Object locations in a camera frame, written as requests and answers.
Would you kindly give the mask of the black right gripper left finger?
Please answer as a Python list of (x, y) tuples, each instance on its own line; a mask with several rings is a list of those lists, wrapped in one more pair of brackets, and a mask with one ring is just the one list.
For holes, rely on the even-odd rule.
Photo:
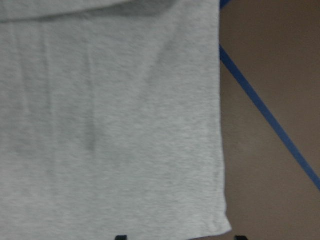
[(127, 240), (127, 235), (117, 235), (114, 240)]

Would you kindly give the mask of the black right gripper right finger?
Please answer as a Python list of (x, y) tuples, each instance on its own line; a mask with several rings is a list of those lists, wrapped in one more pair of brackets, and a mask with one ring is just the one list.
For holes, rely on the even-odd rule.
[(245, 235), (236, 235), (234, 240), (248, 240), (248, 238)]

